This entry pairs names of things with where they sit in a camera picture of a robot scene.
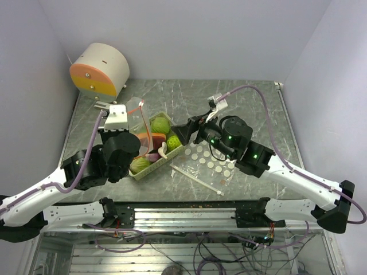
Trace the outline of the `red meat slab orange rind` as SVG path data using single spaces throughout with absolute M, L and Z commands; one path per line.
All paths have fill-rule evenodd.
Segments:
M 148 154 L 153 150 L 157 150 L 162 146 L 162 143 L 166 141 L 166 135 L 164 133 L 151 133 L 143 132 L 136 135 L 140 141 L 140 155 Z

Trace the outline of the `clear bag orange zipper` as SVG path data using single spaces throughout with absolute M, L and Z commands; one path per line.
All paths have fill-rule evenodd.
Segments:
M 153 150 L 153 137 L 150 128 L 149 109 L 143 99 L 132 97 L 127 103 L 129 131 L 138 137 L 140 149 L 138 157 Z

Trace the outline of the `purple onion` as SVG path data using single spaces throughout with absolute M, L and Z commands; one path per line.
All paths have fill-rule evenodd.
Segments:
M 145 158 L 152 163 L 155 163 L 157 160 L 159 160 L 161 158 L 159 153 L 152 153 L 152 154 L 147 154 L 145 156 Z

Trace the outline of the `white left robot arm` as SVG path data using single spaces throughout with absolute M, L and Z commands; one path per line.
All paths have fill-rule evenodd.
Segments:
M 91 223 L 111 227 L 118 214 L 112 199 L 103 198 L 86 205 L 58 206 L 59 201 L 90 188 L 116 183 L 128 175 L 130 164 L 138 157 L 140 140 L 127 131 L 99 131 L 102 143 L 90 140 L 63 161 L 44 180 L 11 197 L 1 196 L 1 240 L 28 241 L 43 230 L 61 225 Z

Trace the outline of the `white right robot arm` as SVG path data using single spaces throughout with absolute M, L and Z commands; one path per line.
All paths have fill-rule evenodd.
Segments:
M 234 161 L 242 173 L 259 179 L 269 179 L 289 187 L 303 199 L 277 200 L 262 198 L 253 220 L 258 226 L 285 219 L 315 222 L 321 228 L 342 234 L 346 231 L 353 197 L 354 183 L 341 183 L 318 177 L 293 164 L 285 165 L 279 154 L 252 141 L 253 129 L 237 116 L 206 121 L 205 116 L 195 116 L 186 124 L 175 125 L 172 131 L 183 145 L 195 133 L 195 143 L 206 141 L 227 159 Z

